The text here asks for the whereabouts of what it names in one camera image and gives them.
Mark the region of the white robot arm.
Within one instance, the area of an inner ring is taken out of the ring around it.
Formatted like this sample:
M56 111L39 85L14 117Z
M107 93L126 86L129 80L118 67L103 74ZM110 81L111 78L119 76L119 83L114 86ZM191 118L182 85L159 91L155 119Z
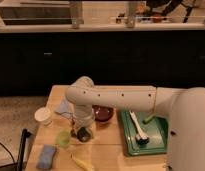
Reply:
M167 171L205 171L205 87L96 86L83 76L68 86L66 99L77 120L93 105L153 113L169 121Z

